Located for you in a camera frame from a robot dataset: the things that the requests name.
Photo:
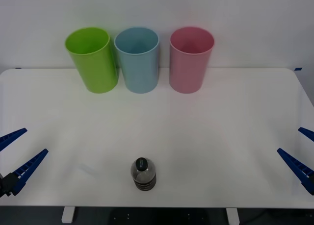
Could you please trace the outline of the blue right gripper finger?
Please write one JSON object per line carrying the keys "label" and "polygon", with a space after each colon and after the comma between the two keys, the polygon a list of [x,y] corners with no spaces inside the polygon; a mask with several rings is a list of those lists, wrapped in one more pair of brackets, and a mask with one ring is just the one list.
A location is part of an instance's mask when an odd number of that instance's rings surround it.
{"label": "blue right gripper finger", "polygon": [[284,162],[292,170],[292,172],[300,180],[303,187],[311,194],[314,194],[314,171],[301,163],[281,148],[277,149],[277,153]]}
{"label": "blue right gripper finger", "polygon": [[308,137],[310,140],[314,140],[314,132],[311,130],[308,130],[306,128],[300,127],[298,129],[298,131],[300,133],[302,133],[303,135],[305,135],[306,137]]}

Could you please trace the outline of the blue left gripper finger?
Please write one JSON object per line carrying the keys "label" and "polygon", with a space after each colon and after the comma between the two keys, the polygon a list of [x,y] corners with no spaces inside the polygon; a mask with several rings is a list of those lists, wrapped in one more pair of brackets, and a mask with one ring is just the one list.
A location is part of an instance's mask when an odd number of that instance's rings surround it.
{"label": "blue left gripper finger", "polygon": [[9,134],[2,136],[0,138],[0,151],[5,149],[7,146],[9,146],[12,142],[14,142],[16,139],[18,139],[20,136],[22,136],[26,132],[27,132],[27,129],[22,128],[22,129],[16,130],[14,132],[11,132]]}
{"label": "blue left gripper finger", "polygon": [[36,156],[23,164],[15,171],[2,178],[2,195],[16,196],[26,185],[27,180],[31,177],[45,156],[48,154],[47,149],[43,149]]}

